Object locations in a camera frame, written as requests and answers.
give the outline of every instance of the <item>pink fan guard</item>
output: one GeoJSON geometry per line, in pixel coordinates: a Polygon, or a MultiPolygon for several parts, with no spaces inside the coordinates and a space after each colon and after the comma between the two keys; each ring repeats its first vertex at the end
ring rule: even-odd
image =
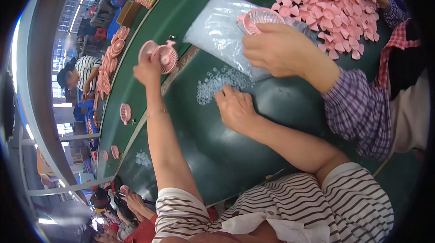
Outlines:
{"type": "Polygon", "coordinates": [[[146,41],[139,50],[138,61],[142,61],[147,55],[151,56],[158,46],[153,40],[146,41]]]}
{"type": "Polygon", "coordinates": [[[255,26],[256,23],[284,23],[282,16],[269,8],[257,8],[249,11],[246,15],[240,14],[236,21],[237,25],[238,23],[243,22],[243,27],[245,28],[246,33],[249,35],[261,33],[257,26],[255,26]]]}
{"type": "Polygon", "coordinates": [[[106,150],[103,150],[103,158],[107,161],[109,159],[109,155],[106,150]]]}
{"type": "Polygon", "coordinates": [[[112,146],[111,147],[112,150],[112,156],[114,159],[118,159],[119,158],[119,150],[117,146],[112,146]]]}
{"type": "Polygon", "coordinates": [[[119,109],[119,115],[121,116],[121,121],[124,122],[124,125],[127,125],[127,121],[129,121],[131,118],[130,105],[126,103],[121,104],[121,108],[119,109]]]}
{"type": "Polygon", "coordinates": [[[166,41],[167,44],[157,47],[152,56],[159,55],[161,74],[168,74],[175,69],[178,60],[177,51],[172,47],[174,41],[166,41]]]}

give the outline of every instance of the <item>dark hair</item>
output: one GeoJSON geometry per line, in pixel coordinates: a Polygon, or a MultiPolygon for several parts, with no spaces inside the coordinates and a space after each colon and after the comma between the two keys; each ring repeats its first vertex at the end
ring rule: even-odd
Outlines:
{"type": "Polygon", "coordinates": [[[77,60],[68,62],[64,68],[62,68],[59,73],[57,73],[57,83],[63,89],[63,93],[67,93],[67,73],[69,71],[74,71],[77,60]]]}

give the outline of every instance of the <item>brown striped shirt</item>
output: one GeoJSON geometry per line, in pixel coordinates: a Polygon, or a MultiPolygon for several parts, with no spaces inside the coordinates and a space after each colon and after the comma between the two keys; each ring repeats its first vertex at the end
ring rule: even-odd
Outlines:
{"type": "Polygon", "coordinates": [[[322,238],[317,241],[293,239],[298,238],[294,233],[312,232],[324,237],[325,227],[326,242],[328,237],[331,243],[381,242],[393,228],[394,221],[387,194],[372,175],[356,163],[336,167],[321,186],[313,175],[300,173],[253,187],[217,221],[210,221],[198,199],[177,188],[162,189],[156,208],[158,218],[153,243],[166,236],[188,239],[202,232],[244,233],[241,232],[243,227],[256,225],[258,217],[264,217],[275,229],[278,239],[285,242],[323,241],[322,238]],[[250,217],[231,219],[245,214],[250,217]],[[301,229],[295,232],[296,226],[301,229]]]}

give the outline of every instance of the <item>woman's left hand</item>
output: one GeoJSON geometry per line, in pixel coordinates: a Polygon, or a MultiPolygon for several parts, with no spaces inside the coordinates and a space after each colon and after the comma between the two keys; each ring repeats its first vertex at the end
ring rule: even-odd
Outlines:
{"type": "Polygon", "coordinates": [[[160,89],[160,61],[157,56],[150,56],[138,61],[138,65],[133,67],[134,77],[146,88],[160,89]]]}

